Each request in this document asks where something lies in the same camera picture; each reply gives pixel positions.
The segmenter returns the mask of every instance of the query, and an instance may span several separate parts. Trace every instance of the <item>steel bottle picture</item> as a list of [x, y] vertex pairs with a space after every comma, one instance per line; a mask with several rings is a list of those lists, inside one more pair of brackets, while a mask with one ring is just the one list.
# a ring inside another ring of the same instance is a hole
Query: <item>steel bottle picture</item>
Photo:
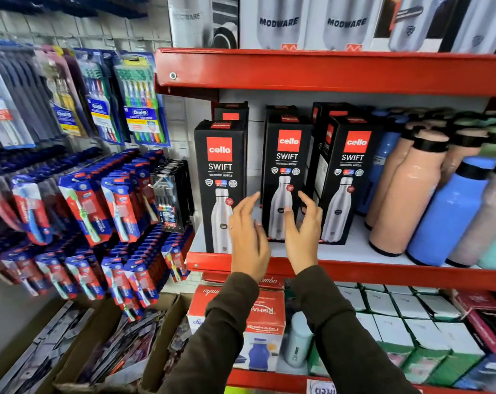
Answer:
[[423, 45], [440, 0], [402, 0], [390, 34], [390, 51], [416, 52]]
[[279, 187], [275, 191], [270, 206], [270, 223], [268, 225], [268, 236], [277, 241], [283, 241], [284, 230], [284, 208], [292, 206], [291, 192], [288, 190], [290, 177], [282, 175], [279, 177]]
[[207, 48], [213, 41], [212, 0], [168, 0], [174, 47]]
[[471, 0], [451, 52], [496, 51], [496, 0]]
[[233, 214], [232, 206], [226, 204], [227, 189], [215, 190], [215, 205], [212, 210], [212, 237], [214, 253], [231, 253], [232, 239], [228, 229], [230, 217]]
[[364, 41], [374, 0], [328, 0], [323, 41], [329, 50], [345, 51]]
[[351, 190], [352, 177], [341, 178], [339, 189], [334, 194], [328, 206], [321, 240], [324, 242], [338, 242], [343, 236], [348, 213], [352, 206]]
[[303, 0], [258, 0], [257, 38], [261, 48], [280, 50], [299, 41]]

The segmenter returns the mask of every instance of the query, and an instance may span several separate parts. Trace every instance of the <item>red shelf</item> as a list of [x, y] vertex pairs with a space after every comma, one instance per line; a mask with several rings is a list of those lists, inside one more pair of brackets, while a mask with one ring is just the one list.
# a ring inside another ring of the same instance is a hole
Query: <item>red shelf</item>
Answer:
[[[188, 269], [192, 271], [230, 272], [229, 254], [188, 252]], [[420, 265], [379, 264], [349, 261], [319, 260], [333, 280], [340, 282], [378, 283], [496, 291], [496, 271], [479, 268], [427, 267]], [[272, 257], [268, 275], [294, 277], [290, 262], [284, 257]]]
[[496, 55], [159, 48], [155, 58], [162, 92], [199, 88], [197, 98], [221, 88], [496, 96]]
[[[322, 377], [286, 375], [284, 373], [254, 372], [251, 370], [232, 369], [228, 377], [228, 385], [263, 389], [270, 391], [306, 393], [306, 382], [308, 379], [330, 380]], [[474, 391], [456, 390], [431, 386], [416, 386], [423, 394], [473, 394]]]

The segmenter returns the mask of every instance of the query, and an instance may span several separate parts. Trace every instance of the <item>dark brown sleeve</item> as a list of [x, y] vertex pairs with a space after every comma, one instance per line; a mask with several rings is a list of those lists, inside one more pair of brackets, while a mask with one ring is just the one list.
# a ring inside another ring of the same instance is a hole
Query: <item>dark brown sleeve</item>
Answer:
[[243, 332], [259, 287], [251, 276], [232, 273], [206, 308], [205, 322], [190, 337], [159, 394], [222, 394], [243, 348]]
[[419, 394], [359, 323], [323, 268], [301, 271], [291, 286], [338, 394]]

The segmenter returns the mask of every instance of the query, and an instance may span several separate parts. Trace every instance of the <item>person's left hand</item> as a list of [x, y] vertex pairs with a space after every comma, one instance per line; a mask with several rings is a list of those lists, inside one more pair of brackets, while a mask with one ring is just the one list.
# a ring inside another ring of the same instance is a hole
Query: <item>person's left hand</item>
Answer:
[[229, 228], [233, 248], [232, 272], [244, 272], [259, 283], [268, 268], [270, 248], [262, 225], [252, 220], [252, 209], [257, 199], [259, 192], [239, 202], [233, 209]]

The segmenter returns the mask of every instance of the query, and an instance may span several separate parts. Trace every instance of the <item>black box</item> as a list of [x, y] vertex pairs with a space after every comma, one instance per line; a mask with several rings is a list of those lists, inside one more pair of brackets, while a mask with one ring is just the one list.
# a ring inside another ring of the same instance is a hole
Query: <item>black box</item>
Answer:
[[232, 252], [228, 221], [232, 209], [246, 197], [247, 141], [241, 120], [203, 120], [195, 129], [207, 253]]
[[241, 120], [248, 125], [248, 114], [250, 108], [248, 102], [220, 103], [215, 107], [213, 118], [215, 121]]
[[305, 185], [303, 192], [310, 198], [314, 196], [314, 182], [317, 173], [317, 163], [319, 163], [319, 153], [326, 137], [328, 129], [328, 118], [330, 116], [347, 116], [348, 114], [356, 115], [360, 113], [359, 109], [347, 102], [314, 102], [312, 105], [312, 139], [310, 149], [306, 160]]
[[[266, 149], [266, 126], [268, 119], [272, 114], [288, 114], [290, 116], [299, 116], [299, 111], [295, 105], [266, 105], [264, 108], [264, 133], [263, 133], [263, 149]], [[263, 205], [264, 194], [264, 161], [265, 152], [263, 152], [263, 163], [261, 165], [261, 197], [259, 198], [259, 206]]]
[[270, 240], [284, 241], [283, 212], [297, 212], [303, 187], [312, 125], [304, 116], [272, 114], [265, 138], [263, 227]]
[[382, 135], [381, 125], [369, 123], [363, 117], [328, 118], [313, 197], [323, 209], [322, 243], [346, 243], [354, 209]]

